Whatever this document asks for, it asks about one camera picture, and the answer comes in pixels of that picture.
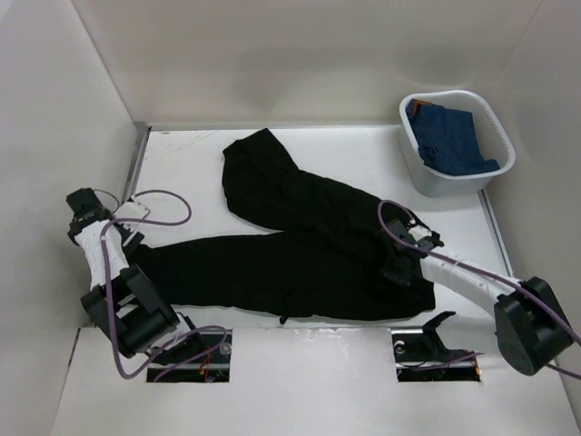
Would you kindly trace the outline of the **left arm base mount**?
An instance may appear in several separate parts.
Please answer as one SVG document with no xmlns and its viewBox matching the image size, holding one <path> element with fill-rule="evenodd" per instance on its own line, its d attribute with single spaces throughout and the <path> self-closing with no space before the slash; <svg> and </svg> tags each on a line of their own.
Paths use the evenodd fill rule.
<svg viewBox="0 0 581 436">
<path fill-rule="evenodd" d="M 226 383 L 231 377 L 232 330 L 198 332 L 162 352 L 146 372 L 149 383 Z"/>
</svg>

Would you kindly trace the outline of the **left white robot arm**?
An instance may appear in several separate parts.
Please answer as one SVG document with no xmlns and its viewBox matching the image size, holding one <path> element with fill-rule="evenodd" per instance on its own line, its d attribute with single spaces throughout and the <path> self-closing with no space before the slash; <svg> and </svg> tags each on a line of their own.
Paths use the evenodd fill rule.
<svg viewBox="0 0 581 436">
<path fill-rule="evenodd" d="M 190 318 L 176 313 L 145 272 L 129 262 L 144 239 L 138 226 L 151 210 L 132 197 L 112 211 L 92 188 L 68 194 L 66 202 L 73 212 L 68 236 L 83 250 L 91 272 L 81 305 L 117 344 L 117 353 L 154 356 L 161 365 L 199 359 L 206 346 Z"/>
</svg>

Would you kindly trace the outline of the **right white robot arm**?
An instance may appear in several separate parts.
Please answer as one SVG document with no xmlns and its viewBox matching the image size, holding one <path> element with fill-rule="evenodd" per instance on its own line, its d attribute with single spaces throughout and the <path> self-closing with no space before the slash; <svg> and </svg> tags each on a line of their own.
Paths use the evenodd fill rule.
<svg viewBox="0 0 581 436">
<path fill-rule="evenodd" d="M 398 220 L 379 223 L 402 256 L 417 259 L 421 278 L 450 289 L 488 313 L 494 320 L 498 351 L 510 367 L 526 376 L 549 368 L 580 378 L 578 372 L 553 363 L 571 345 L 580 343 L 580 335 L 571 327 L 548 282 L 499 275 L 461 259 L 432 233 L 417 239 L 413 228 Z"/>
</svg>

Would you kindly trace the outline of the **black trousers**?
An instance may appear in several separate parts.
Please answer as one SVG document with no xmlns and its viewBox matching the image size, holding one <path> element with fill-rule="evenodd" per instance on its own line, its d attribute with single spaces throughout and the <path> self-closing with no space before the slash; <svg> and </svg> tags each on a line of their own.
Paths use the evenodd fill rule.
<svg viewBox="0 0 581 436">
<path fill-rule="evenodd" d="M 131 262 L 169 304 L 349 321 L 435 308 L 431 282 L 395 284 L 380 274 L 388 255 L 379 222 L 405 222 L 403 209 L 301 170 L 267 129 L 233 142 L 223 156 L 229 211 L 265 234 L 139 246 Z"/>
</svg>

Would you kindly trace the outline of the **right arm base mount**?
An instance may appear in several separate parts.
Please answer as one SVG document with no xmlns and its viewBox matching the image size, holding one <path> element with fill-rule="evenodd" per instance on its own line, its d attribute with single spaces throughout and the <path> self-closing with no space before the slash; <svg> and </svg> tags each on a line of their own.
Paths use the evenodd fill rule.
<svg viewBox="0 0 581 436">
<path fill-rule="evenodd" d="M 438 327 L 455 315 L 444 311 L 421 326 L 391 330 L 398 382 L 480 382 L 481 352 L 450 349 L 438 334 Z"/>
</svg>

